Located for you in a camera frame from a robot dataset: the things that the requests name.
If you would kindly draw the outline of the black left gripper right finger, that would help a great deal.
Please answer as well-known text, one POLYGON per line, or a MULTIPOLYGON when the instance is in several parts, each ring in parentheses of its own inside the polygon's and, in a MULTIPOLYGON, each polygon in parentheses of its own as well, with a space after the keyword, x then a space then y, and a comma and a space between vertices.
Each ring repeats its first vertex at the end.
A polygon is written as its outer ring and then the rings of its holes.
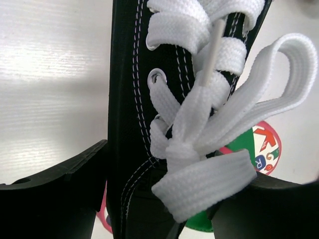
POLYGON ((258 173, 213 206, 210 217, 217 239, 317 239, 319 181, 297 184, 258 173))

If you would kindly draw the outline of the black canvas sneaker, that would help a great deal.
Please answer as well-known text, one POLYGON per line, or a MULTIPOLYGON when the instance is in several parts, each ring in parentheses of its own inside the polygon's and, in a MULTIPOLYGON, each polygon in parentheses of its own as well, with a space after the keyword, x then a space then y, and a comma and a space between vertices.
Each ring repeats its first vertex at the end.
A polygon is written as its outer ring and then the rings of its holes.
POLYGON ((107 210, 114 238, 176 239, 201 212, 212 223, 212 207, 261 173, 247 149, 216 152, 302 104, 318 71, 312 41, 290 33, 264 47, 237 86, 270 5, 113 1, 107 210))

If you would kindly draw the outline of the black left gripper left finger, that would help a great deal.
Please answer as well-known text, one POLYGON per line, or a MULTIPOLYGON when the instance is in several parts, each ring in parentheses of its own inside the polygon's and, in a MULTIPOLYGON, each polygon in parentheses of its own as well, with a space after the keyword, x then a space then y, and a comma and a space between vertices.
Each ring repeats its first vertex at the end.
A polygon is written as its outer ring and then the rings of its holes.
POLYGON ((89 239, 106 184, 102 140, 39 173, 0 186, 2 239, 89 239))

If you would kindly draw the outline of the pink printed sandal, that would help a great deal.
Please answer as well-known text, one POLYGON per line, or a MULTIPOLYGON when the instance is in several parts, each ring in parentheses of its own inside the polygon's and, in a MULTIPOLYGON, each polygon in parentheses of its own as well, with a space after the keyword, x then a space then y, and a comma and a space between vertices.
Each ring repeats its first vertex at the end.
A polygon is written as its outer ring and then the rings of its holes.
MULTIPOLYGON (((282 142, 277 132, 267 122, 261 121, 216 153, 230 154, 243 148, 249 151, 255 170, 269 175, 276 168, 281 157, 282 142)), ((106 194, 97 217, 103 227, 112 234, 110 218, 107 215, 106 194)), ((190 218, 186 227, 197 232, 213 234, 213 227, 204 216, 204 212, 190 218)))

